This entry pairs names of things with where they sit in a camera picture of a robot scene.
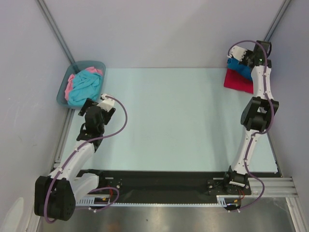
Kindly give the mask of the dark blue t shirt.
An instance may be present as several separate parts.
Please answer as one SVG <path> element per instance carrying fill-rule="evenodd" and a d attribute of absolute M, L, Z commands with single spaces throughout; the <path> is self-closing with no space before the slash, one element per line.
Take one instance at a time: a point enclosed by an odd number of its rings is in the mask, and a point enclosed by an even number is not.
<path fill-rule="evenodd" d="M 239 64 L 239 61 L 235 58 L 227 59 L 227 68 L 236 71 L 238 74 L 243 76 L 249 81 L 253 81 L 251 76 L 251 69 L 248 66 Z"/>

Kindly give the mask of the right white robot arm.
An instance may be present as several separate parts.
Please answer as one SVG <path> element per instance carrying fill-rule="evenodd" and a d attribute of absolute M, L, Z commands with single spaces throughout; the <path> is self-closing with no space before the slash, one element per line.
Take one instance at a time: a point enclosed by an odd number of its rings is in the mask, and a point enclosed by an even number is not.
<path fill-rule="evenodd" d="M 239 64 L 249 68 L 253 80 L 253 96 L 240 119 L 243 133 L 239 150 L 223 180 L 223 189 L 228 194 L 249 186 L 249 166 L 254 148 L 258 139 L 268 133 L 279 108 L 279 102 L 273 99 L 270 86 L 272 64 L 268 56 L 272 44 L 266 41 L 255 41 L 254 44 L 252 51 L 240 47 L 238 43 L 228 51 L 229 58 L 235 58 Z"/>

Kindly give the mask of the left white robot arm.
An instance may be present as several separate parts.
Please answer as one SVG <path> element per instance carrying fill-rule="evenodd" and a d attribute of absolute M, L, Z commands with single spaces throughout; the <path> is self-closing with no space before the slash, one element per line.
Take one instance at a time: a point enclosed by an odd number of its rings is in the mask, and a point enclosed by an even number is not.
<path fill-rule="evenodd" d="M 76 202 L 89 191 L 102 193 L 105 179 L 87 173 L 76 179 L 83 165 L 95 154 L 104 136 L 104 127 L 115 112 L 115 99 L 103 94 L 100 102 L 87 99 L 79 115 L 84 116 L 72 153 L 47 176 L 39 176 L 35 182 L 34 213 L 47 223 L 71 218 Z"/>

